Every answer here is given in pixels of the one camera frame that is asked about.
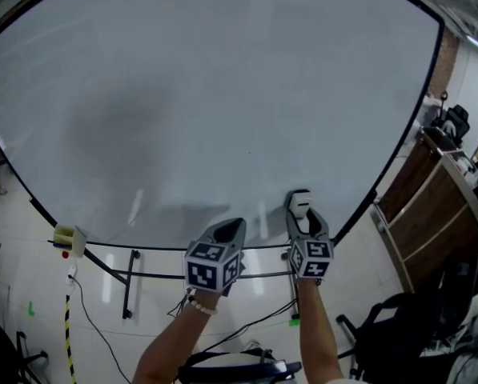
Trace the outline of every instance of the whiteboard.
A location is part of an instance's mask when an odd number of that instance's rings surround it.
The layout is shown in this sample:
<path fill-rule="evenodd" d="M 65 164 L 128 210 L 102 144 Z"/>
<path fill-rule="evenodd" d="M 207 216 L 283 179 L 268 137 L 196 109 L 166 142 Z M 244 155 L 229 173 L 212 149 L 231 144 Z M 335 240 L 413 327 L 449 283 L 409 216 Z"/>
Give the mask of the whiteboard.
<path fill-rule="evenodd" d="M 57 221 L 184 247 L 336 235 L 420 105 L 443 22 L 408 0 L 44 0 L 0 34 L 0 147 Z"/>

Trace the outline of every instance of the white wall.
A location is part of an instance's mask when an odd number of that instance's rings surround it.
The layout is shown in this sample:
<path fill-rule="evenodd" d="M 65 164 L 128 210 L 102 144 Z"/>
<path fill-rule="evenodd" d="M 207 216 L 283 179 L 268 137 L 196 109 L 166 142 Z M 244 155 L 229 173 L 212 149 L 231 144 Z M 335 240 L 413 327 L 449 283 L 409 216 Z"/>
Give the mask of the white wall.
<path fill-rule="evenodd" d="M 463 150 L 473 156 L 478 147 L 478 49 L 462 42 L 447 87 L 447 106 L 461 105 L 468 112 L 470 131 L 463 137 Z"/>

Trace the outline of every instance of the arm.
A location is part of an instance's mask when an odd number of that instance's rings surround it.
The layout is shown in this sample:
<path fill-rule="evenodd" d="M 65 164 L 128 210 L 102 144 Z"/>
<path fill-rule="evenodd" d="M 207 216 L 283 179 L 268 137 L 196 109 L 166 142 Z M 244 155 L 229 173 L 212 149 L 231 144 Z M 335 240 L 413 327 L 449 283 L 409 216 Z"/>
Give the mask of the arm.
<path fill-rule="evenodd" d="M 301 278 L 298 288 L 301 358 L 308 384 L 324 384 L 343 378 L 335 336 L 315 279 Z"/>
<path fill-rule="evenodd" d="M 207 309 L 215 309 L 220 294 L 197 290 L 195 299 Z M 209 315 L 185 306 L 182 313 L 148 346 L 139 360 L 134 384 L 169 384 L 178 368 L 191 356 Z"/>

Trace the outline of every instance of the bracelet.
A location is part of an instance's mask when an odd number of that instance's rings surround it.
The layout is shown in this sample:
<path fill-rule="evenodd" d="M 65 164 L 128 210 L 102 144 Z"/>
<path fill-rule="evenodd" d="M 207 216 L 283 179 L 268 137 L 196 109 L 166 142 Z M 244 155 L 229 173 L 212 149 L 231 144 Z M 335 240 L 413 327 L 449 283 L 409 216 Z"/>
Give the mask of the bracelet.
<path fill-rule="evenodd" d="M 217 314 L 217 309 L 207 309 L 206 307 L 201 306 L 201 304 L 199 304 L 196 301 L 194 296 L 189 296 L 188 300 L 192 306 L 194 306 L 196 309 L 203 312 L 204 314 L 208 314 L 209 316 L 213 316 L 214 314 Z"/>

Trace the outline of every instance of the black whiteboard edge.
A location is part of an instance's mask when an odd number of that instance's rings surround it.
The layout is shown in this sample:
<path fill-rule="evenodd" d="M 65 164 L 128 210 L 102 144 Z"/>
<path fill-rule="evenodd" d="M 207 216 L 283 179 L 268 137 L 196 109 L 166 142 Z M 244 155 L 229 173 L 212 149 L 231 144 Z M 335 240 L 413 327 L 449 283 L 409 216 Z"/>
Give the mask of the black whiteboard edge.
<path fill-rule="evenodd" d="M 38 5 L 40 2 L 42 2 L 43 0 L 21 0 L 20 2 L 18 2 L 16 5 L 13 6 L 13 8 L 11 10 L 9 10 L 3 17 L 2 19 L 0 20 L 0 34 L 7 28 L 9 27 L 14 21 L 16 21 L 18 18 L 20 18 L 23 14 L 25 14 L 28 10 L 32 9 L 34 6 Z M 431 16 L 432 18 L 434 18 L 437 22 L 438 22 L 438 25 L 439 25 L 439 29 L 438 29 L 438 35 L 437 35 L 437 38 L 436 38 L 436 44 L 435 44 L 435 49 L 434 49 L 434 53 L 432 55 L 432 60 L 431 60 L 431 64 L 429 65 L 429 71 L 428 71 L 428 75 L 427 77 L 425 78 L 425 81 L 424 81 L 424 86 L 422 87 L 422 90 L 420 91 L 420 96 L 418 98 L 418 101 L 416 103 L 416 106 L 415 106 L 415 109 L 413 110 L 412 112 L 412 116 L 410 117 L 409 119 L 409 122 L 408 124 L 406 125 L 406 128 L 402 134 L 402 136 L 400 137 L 400 140 L 399 142 L 397 143 L 397 146 L 396 148 L 394 149 L 393 153 L 392 153 L 392 156 L 388 159 L 388 162 L 386 164 L 386 166 L 383 168 L 383 170 L 381 171 L 381 174 L 380 176 L 377 178 L 376 182 L 374 182 L 374 185 L 372 186 L 372 188 L 370 189 L 370 191 L 368 192 L 367 196 L 365 196 L 364 200 L 360 203 L 360 205 L 358 206 L 358 208 L 354 211 L 354 213 L 352 214 L 352 216 L 347 220 L 347 222 L 345 223 L 345 225 L 343 225 L 342 229 L 339 230 L 339 232 L 336 234 L 336 236 L 333 238 L 333 241 L 335 243 L 335 245 L 338 245 L 339 242 L 343 239 L 343 237 L 349 233 L 349 231 L 351 230 L 351 228 L 356 224 L 356 222 L 358 222 L 358 220 L 361 218 L 361 216 L 365 213 L 365 211 L 368 209 L 368 207 L 374 202 L 374 198 L 376 197 L 376 187 L 379 185 L 379 183 L 381 182 L 381 180 L 383 179 L 383 176 L 386 174 L 386 172 L 388 171 L 388 168 L 390 167 L 390 165 L 392 164 L 393 160 L 395 159 L 397 153 L 399 152 L 400 150 L 400 147 L 403 145 L 404 143 L 404 139 L 406 138 L 406 136 L 408 135 L 408 132 L 409 130 L 411 129 L 411 126 L 412 126 L 412 123 L 413 121 L 415 120 L 415 117 L 416 115 L 418 114 L 418 111 L 420 109 L 420 107 L 422 106 L 422 101 L 424 100 L 424 95 L 425 93 L 427 92 L 427 89 L 429 87 L 429 82 L 431 81 L 431 76 L 432 76 L 432 73 L 434 72 L 434 69 L 435 69 L 435 66 L 436 66 L 436 61 L 438 59 L 438 53 L 440 52 L 440 46 L 441 46 L 441 41 L 442 41 L 442 38 L 443 38 L 443 34 L 444 34 L 444 27 L 445 27 L 445 23 L 444 23 L 444 20 L 443 18 L 438 14 L 436 13 L 431 7 L 427 6 L 426 4 L 424 4 L 423 2 L 421 2 L 420 0 L 407 0 L 409 1 L 410 3 L 412 3 L 413 5 L 419 7 L 424 13 L 428 14 L 429 16 Z M 6 154 L 4 153 L 4 151 L 1 149 L 0 147 L 0 153 L 2 154 L 2 156 L 4 157 L 4 159 L 6 160 L 7 164 L 9 165 L 9 167 L 11 168 L 11 170 L 13 171 L 14 175 L 16 176 L 16 178 L 20 181 L 20 183 L 22 184 L 22 186 L 25 188 L 25 190 L 27 191 L 27 193 L 32 197 L 32 200 L 34 200 L 34 207 L 36 207 L 36 209 L 38 209 L 38 212 L 52 225 L 52 226 L 55 226 L 55 224 L 57 224 L 57 222 L 55 221 L 55 219 L 50 215 L 48 214 L 48 212 L 46 211 L 46 209 L 42 206 L 41 202 L 30 192 L 29 188 L 26 186 L 25 182 L 20 178 L 20 176 L 18 175 L 18 172 L 16 172 L 16 170 L 13 168 L 13 166 L 11 165 L 9 159 L 7 158 Z"/>

